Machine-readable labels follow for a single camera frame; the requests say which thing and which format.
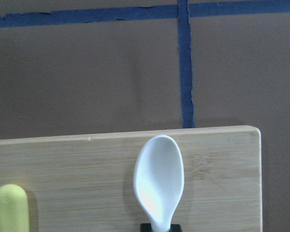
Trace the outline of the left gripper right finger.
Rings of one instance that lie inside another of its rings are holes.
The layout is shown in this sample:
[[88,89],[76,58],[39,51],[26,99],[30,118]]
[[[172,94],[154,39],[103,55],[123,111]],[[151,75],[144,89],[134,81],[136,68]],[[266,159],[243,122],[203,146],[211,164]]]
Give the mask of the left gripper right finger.
[[169,232],[181,232],[180,224],[171,224]]

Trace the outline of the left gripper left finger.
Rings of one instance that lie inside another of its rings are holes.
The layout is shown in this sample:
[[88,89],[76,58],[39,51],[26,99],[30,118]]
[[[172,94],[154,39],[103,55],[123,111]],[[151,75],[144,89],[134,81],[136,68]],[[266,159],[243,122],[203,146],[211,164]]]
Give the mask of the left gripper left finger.
[[152,227],[150,223],[141,223],[140,232],[152,232]]

